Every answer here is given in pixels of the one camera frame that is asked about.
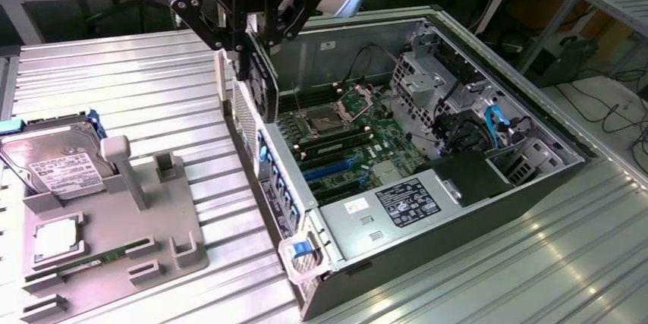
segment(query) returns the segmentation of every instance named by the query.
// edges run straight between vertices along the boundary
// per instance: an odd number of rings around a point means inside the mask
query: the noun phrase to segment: hard drive label
[[[379,191],[376,196],[399,228],[441,211],[417,178]]]
[[[71,193],[101,184],[101,175],[87,153],[31,163],[33,171],[52,193]]]

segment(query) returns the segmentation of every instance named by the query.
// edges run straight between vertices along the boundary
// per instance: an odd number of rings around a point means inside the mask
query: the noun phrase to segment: white sticker
[[[333,48],[335,48],[335,41],[323,42],[320,44],[320,51],[325,51],[325,50],[333,49]]]
[[[101,175],[87,153],[29,164],[49,191],[71,193],[101,184]]]
[[[348,203],[344,203],[344,207],[347,208],[347,212],[349,214],[353,214],[355,212],[359,212],[360,210],[367,209],[368,203],[367,203],[367,200],[361,197],[359,199],[349,201]]]

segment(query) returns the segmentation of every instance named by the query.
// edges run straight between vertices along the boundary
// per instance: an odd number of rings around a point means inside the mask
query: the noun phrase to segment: green circuit board
[[[343,113],[335,102],[284,112],[277,118],[288,145],[307,146],[293,151],[296,163],[305,176],[345,162],[351,166],[340,172],[307,178],[320,203],[336,201],[363,190],[380,187],[385,181],[412,175],[416,167],[425,161],[396,121],[389,117],[389,111],[379,98],[364,88],[361,93],[353,89],[355,86],[348,85],[341,98],[347,115],[349,118],[355,117],[352,121],[340,115]],[[324,153],[309,158],[313,155],[308,154],[309,151],[320,146],[324,147],[320,149]],[[304,151],[308,152],[307,156],[300,154]],[[385,170],[385,166],[387,175],[380,176],[379,170]]]

